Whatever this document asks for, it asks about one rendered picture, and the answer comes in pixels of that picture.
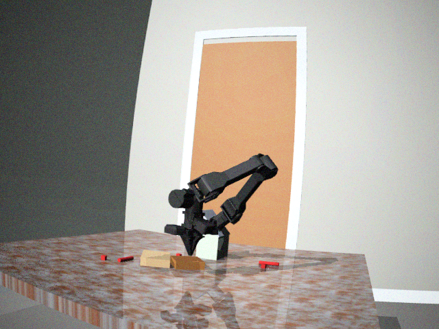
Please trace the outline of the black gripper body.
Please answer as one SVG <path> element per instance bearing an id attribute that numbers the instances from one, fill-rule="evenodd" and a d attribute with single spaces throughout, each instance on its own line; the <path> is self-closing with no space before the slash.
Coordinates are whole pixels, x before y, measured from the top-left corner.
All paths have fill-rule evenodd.
<path id="1" fill-rule="evenodd" d="M 184 223 L 181 223 L 181 226 L 165 225 L 164 233 L 172 235 L 203 236 L 203 234 L 200 234 L 200 232 L 197 231 L 194 227 L 193 229 L 189 229 L 189 222 L 194 214 L 196 214 L 196 217 L 199 217 L 200 214 L 203 214 L 203 216 L 205 215 L 205 213 L 202 212 L 202 209 L 185 208 L 185 211 L 182 211 L 182 213 L 185 215 Z M 211 235 L 218 235 L 218 228 L 216 230 L 213 230 Z"/>

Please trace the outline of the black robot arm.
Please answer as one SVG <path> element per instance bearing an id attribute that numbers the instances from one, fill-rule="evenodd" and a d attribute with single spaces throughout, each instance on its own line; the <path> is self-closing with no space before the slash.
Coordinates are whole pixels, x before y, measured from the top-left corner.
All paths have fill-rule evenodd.
<path id="1" fill-rule="evenodd" d="M 192 216 L 189 229 L 194 227 L 200 234 L 211 235 L 212 231 L 217 228 L 221 231 L 229 223 L 233 225 L 238 223 L 246 210 L 246 202 L 253 196 L 263 181 L 273 178 L 277 172 L 278 167 L 271 158 L 268 155 L 259 153 L 223 172 L 214 171 L 201 175 L 187 183 L 188 189 L 171 191 L 168 202 L 173 208 L 202 209 L 203 203 L 216 199 L 227 186 L 251 175 L 238 194 L 227 199 L 220 206 L 222 211 L 216 216 L 209 220 L 203 219 L 203 214 L 200 214 L 199 217 L 196 217 L 196 214 Z"/>

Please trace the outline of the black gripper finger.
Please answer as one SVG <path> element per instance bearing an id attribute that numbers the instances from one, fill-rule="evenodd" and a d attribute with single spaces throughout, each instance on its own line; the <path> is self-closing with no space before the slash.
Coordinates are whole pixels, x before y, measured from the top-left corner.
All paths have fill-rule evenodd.
<path id="1" fill-rule="evenodd" d="M 196 236 L 195 238 L 194 238 L 194 240 L 193 240 L 193 245 L 192 245 L 192 251 L 191 251 L 191 253 L 192 253 L 192 255 L 193 255 L 193 252 L 194 252 L 194 250 L 195 250 L 195 248 L 196 248 L 196 245 L 198 244 L 198 242 L 202 239 L 202 238 L 204 238 L 205 236 Z"/>
<path id="2" fill-rule="evenodd" d="M 188 255 L 191 256 L 193 240 L 196 236 L 185 236 L 185 235 L 179 235 L 179 236 L 181 236 L 181 239 L 185 244 Z"/>

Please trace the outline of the tan square block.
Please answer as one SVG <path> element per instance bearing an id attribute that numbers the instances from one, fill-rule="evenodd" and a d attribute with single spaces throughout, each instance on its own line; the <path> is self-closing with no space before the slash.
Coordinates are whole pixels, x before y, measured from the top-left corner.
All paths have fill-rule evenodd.
<path id="1" fill-rule="evenodd" d="M 140 266 L 170 267 L 170 252 L 143 250 Z"/>

